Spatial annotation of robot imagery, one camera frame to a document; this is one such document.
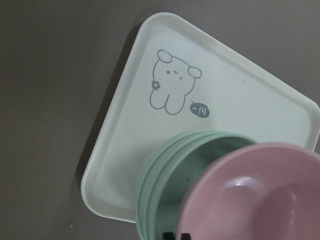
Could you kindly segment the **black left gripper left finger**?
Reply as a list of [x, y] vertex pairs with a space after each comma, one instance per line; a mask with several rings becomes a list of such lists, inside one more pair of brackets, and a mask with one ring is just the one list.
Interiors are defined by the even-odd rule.
[[163, 240], [175, 240], [175, 235], [174, 234], [163, 234], [162, 239]]

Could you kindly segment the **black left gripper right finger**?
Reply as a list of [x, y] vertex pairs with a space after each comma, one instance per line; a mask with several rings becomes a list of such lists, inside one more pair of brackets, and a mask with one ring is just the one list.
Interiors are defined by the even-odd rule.
[[181, 234], [180, 240], [191, 240], [190, 234]]

